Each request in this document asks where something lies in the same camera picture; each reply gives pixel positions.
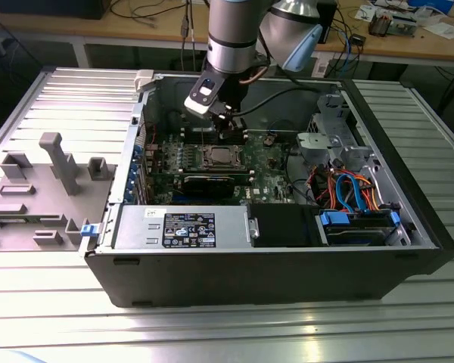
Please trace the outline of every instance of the power cable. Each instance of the power cable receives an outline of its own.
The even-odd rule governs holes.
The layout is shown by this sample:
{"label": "power cable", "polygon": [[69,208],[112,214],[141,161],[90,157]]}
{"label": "power cable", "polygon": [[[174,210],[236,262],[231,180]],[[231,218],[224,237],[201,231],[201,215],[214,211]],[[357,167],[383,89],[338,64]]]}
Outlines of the power cable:
{"label": "power cable", "polygon": [[447,85],[446,89],[444,90],[444,93],[442,97],[440,98],[439,106],[437,107],[437,113],[442,114],[442,112],[445,110],[447,105],[450,103],[452,100],[448,100],[447,98],[449,97],[449,93],[452,87],[452,84],[454,83],[454,77],[452,78],[452,81]]}
{"label": "power cable", "polygon": [[185,0],[185,15],[183,15],[182,25],[180,26],[180,35],[182,36],[182,47],[180,48],[180,63],[182,64],[182,72],[185,72],[185,65],[183,63],[183,52],[185,50],[185,40],[188,37],[188,26],[190,20],[188,19],[188,0]]}
{"label": "power cable", "polygon": [[194,72],[197,72],[197,60],[195,59],[195,37],[194,37],[194,6],[191,0],[186,0],[190,5],[190,29],[191,29],[191,56],[194,61]]}
{"label": "power cable", "polygon": [[124,15],[124,14],[120,14],[120,13],[117,13],[115,10],[114,10],[114,6],[117,5],[119,2],[121,2],[122,0],[116,0],[115,2],[113,2],[109,8],[109,11],[111,13],[113,13],[114,15],[116,15],[117,17],[122,17],[124,19],[142,19],[144,17],[154,17],[155,15],[160,15],[160,14],[163,14],[163,13],[166,13],[167,11],[172,11],[172,10],[175,10],[175,9],[180,9],[180,8],[183,8],[185,7],[183,4],[182,5],[178,5],[178,6],[174,6],[172,8],[168,8],[168,9],[165,9],[165,10],[162,10],[162,11],[158,11],[156,13],[152,13],[152,14],[146,14],[146,15],[138,15],[138,16],[132,16],[132,15]]}
{"label": "power cable", "polygon": [[249,113],[252,113],[255,110],[257,110],[258,108],[261,108],[262,106],[264,106],[268,102],[272,101],[273,99],[279,97],[280,95],[283,95],[284,93],[288,93],[288,92],[292,92],[292,91],[309,91],[309,92],[319,93],[318,90],[315,90],[313,88],[303,87],[303,86],[302,87],[297,86],[297,87],[286,88],[286,89],[283,89],[283,90],[281,90],[279,92],[276,92],[273,95],[270,95],[268,98],[262,100],[261,102],[259,102],[258,104],[256,104],[255,106],[253,106],[253,107],[251,107],[251,108],[249,108],[247,110],[244,110],[244,111],[241,111],[241,112],[231,113],[231,116],[232,117],[239,117],[239,116],[244,116],[244,115],[247,115]]}

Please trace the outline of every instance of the blue latch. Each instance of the blue latch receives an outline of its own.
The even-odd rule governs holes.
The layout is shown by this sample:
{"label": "blue latch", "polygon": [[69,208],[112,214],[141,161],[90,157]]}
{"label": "blue latch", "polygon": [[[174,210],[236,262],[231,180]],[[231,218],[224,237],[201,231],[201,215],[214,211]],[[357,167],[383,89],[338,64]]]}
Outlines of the blue latch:
{"label": "blue latch", "polygon": [[99,235],[99,227],[101,223],[94,225],[83,225],[81,228],[81,236],[83,237],[97,237]]}
{"label": "blue latch", "polygon": [[399,225],[400,224],[400,217],[399,215],[397,214],[397,212],[391,212],[390,213],[390,217],[392,218],[392,221],[395,225]]}
{"label": "blue latch", "polygon": [[349,225],[350,219],[345,212],[328,211],[321,214],[323,225]]}

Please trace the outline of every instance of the black cable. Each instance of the black cable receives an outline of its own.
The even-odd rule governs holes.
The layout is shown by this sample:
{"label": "black cable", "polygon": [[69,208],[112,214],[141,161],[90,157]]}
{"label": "black cable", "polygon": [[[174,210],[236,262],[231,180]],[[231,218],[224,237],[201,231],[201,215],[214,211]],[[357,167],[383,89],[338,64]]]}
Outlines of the black cable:
{"label": "black cable", "polygon": [[35,58],[35,57],[32,55],[32,53],[30,53],[29,49],[27,49],[26,46],[23,45],[22,42],[21,42],[14,34],[12,34],[11,31],[8,30],[8,28],[7,28],[5,25],[3,25],[3,23],[2,23],[1,21],[0,21],[0,27],[1,27],[1,28],[2,28],[2,29],[3,29],[3,30],[4,30],[4,31],[5,31],[5,32],[6,32],[14,41],[15,41],[15,42],[17,42],[18,45],[23,49],[23,51],[25,51],[25,52],[29,55],[29,57],[32,58],[34,62],[36,62],[37,66],[39,66],[39,68],[42,69],[42,67],[43,67],[42,63],[41,63],[37,58]]}
{"label": "black cable", "polygon": [[444,111],[444,109],[446,108],[447,104],[449,104],[449,102],[447,102],[446,96],[449,94],[449,90],[451,89],[451,86],[453,83],[454,83],[454,77],[452,78],[452,81],[447,85],[442,97],[440,98],[439,106],[437,107],[438,114],[441,114]]}
{"label": "black cable", "polygon": [[[347,36],[347,39],[350,39],[353,34],[351,31],[351,28],[348,26],[347,22],[345,21],[345,18],[343,16],[343,14],[341,13],[340,8],[337,8],[336,11],[339,13],[341,20],[333,19],[333,21],[336,21],[337,23],[342,24],[344,26],[344,30],[334,24],[331,25],[331,28],[335,29],[335,30],[339,29],[339,30],[343,31],[345,33],[345,35]],[[343,54],[345,54],[345,51],[346,51],[347,47],[349,46],[346,40],[343,40],[342,42],[344,44],[343,51],[340,53],[340,56],[336,60],[336,63],[334,64],[334,66],[331,67],[331,69],[328,71],[325,78],[328,78],[331,75],[331,72],[333,72],[333,70],[337,69],[337,66],[338,66],[338,63],[340,63],[341,57],[343,57]]]}
{"label": "black cable", "polygon": [[351,78],[355,77],[356,70],[358,69],[358,66],[360,65],[360,55],[362,55],[362,53],[363,53],[363,45],[362,45],[361,49],[357,45],[356,50],[358,51],[358,55],[356,56],[358,59],[356,60],[355,70],[353,71],[353,73],[351,73]]}
{"label": "black cable", "polygon": [[454,73],[452,73],[452,72],[450,72],[450,71],[448,71],[448,70],[445,70],[445,69],[443,69],[442,67],[437,67],[437,66],[436,66],[436,68],[437,68],[438,70],[440,70],[441,72],[444,72],[445,74],[447,74],[447,75],[449,75],[449,76],[451,76],[451,77],[454,77]]}
{"label": "black cable", "polygon": [[318,90],[315,90],[313,88],[307,88],[307,87],[304,87],[304,86],[286,88],[286,89],[283,89],[282,91],[276,92],[273,95],[270,95],[268,98],[264,99],[263,101],[259,102],[257,105],[255,105],[255,106],[253,106],[253,107],[251,107],[251,108],[249,108],[247,110],[244,110],[244,111],[241,111],[241,112],[237,112],[237,113],[231,113],[231,116],[232,117],[239,117],[239,116],[247,115],[247,114],[249,114],[251,112],[254,112],[258,108],[264,106],[268,102],[272,101],[274,98],[277,98],[278,96],[283,95],[284,93],[288,93],[288,92],[292,92],[292,91],[309,91],[309,92],[319,93]]}
{"label": "black cable", "polygon": [[447,92],[446,97],[440,102],[439,107],[437,108],[437,113],[442,114],[444,110],[449,106],[449,104],[454,99],[454,86],[451,88],[449,92]]}
{"label": "black cable", "polygon": [[180,64],[182,65],[182,72],[185,72],[185,65],[183,64],[183,51],[185,50],[185,38],[182,39],[182,47],[180,48]]}
{"label": "black cable", "polygon": [[163,14],[163,13],[166,13],[167,11],[171,11],[171,10],[175,10],[175,9],[180,9],[180,8],[183,8],[185,7],[183,4],[182,5],[178,5],[178,6],[174,6],[172,8],[168,8],[168,9],[165,9],[165,10],[162,10],[162,11],[158,11],[156,13],[153,13],[153,14],[146,14],[146,15],[138,15],[137,17],[133,17],[132,15],[123,15],[123,14],[120,14],[120,13],[117,13],[115,10],[114,10],[114,5],[118,4],[119,2],[121,2],[122,0],[116,0],[114,3],[111,4],[110,8],[109,8],[109,11],[111,13],[113,13],[114,15],[116,15],[117,17],[122,17],[124,19],[141,19],[143,17],[154,17],[155,15],[160,15],[160,14]]}
{"label": "black cable", "polygon": [[452,81],[449,77],[447,77],[444,73],[441,72],[442,69],[440,69],[439,67],[434,67],[434,68],[440,74],[441,77],[443,77],[444,79],[448,80],[449,82]]}
{"label": "black cable", "polygon": [[183,15],[182,25],[180,26],[180,35],[182,36],[182,47],[180,48],[180,63],[182,65],[182,72],[185,72],[185,66],[183,64],[183,52],[185,50],[185,40],[188,37],[188,26],[190,20],[188,19],[188,0],[185,0],[185,15]]}
{"label": "black cable", "polygon": [[186,1],[190,3],[191,55],[194,60],[194,72],[197,72],[197,60],[195,59],[194,6],[191,3],[191,0]]}
{"label": "black cable", "polygon": [[306,200],[308,200],[307,196],[294,185],[294,183],[300,182],[301,180],[305,182],[306,179],[296,179],[295,181],[291,181],[291,178],[289,178],[288,161],[289,161],[289,156],[291,155],[291,149],[293,147],[294,147],[294,145],[288,149],[288,155],[286,155],[286,160],[285,160],[286,179],[288,180],[288,184],[291,185],[291,187],[293,188],[294,191],[296,191],[299,195],[303,196],[304,198],[306,198]]}

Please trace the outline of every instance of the power supply label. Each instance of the power supply label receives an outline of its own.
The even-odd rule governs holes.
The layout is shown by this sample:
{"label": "power supply label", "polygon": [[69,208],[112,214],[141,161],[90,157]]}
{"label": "power supply label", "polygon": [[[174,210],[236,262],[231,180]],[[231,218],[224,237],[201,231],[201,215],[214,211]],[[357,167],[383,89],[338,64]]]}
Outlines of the power supply label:
{"label": "power supply label", "polygon": [[208,248],[216,246],[213,213],[166,213],[163,247]]}

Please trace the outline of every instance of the slotted aluminum surface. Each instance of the slotted aluminum surface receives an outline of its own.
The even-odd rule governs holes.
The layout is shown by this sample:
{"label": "slotted aluminum surface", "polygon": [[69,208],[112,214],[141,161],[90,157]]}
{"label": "slotted aluminum surface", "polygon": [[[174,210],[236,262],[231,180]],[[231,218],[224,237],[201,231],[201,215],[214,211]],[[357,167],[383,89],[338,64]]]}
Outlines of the slotted aluminum surface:
{"label": "slotted aluminum surface", "polygon": [[355,83],[454,239],[454,135],[417,91],[398,82]]}
{"label": "slotted aluminum surface", "polygon": [[[427,125],[431,133],[421,135],[447,138],[439,129]],[[390,132],[403,138],[400,128]],[[410,155],[408,164],[420,166]],[[446,161],[437,165],[454,173]],[[454,199],[431,199],[454,223]],[[454,260],[382,301],[120,309],[76,253],[0,253],[0,347],[67,363],[454,363]]]}

